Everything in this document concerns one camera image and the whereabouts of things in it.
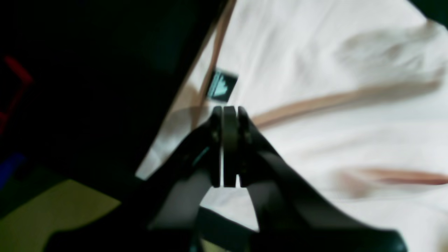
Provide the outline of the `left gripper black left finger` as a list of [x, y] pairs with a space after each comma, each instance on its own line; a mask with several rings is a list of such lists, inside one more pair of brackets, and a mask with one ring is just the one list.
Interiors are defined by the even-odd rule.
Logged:
[[83, 227], [57, 232], [45, 252], [202, 252], [200, 202], [220, 185], [223, 108], [178, 145], [130, 198]]

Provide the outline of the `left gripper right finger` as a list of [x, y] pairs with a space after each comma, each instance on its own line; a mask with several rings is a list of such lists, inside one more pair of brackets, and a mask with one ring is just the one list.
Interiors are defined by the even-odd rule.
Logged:
[[394, 230], [373, 228], [332, 205], [292, 169], [243, 107], [224, 107], [224, 186], [250, 195], [259, 231], [251, 252], [406, 252]]

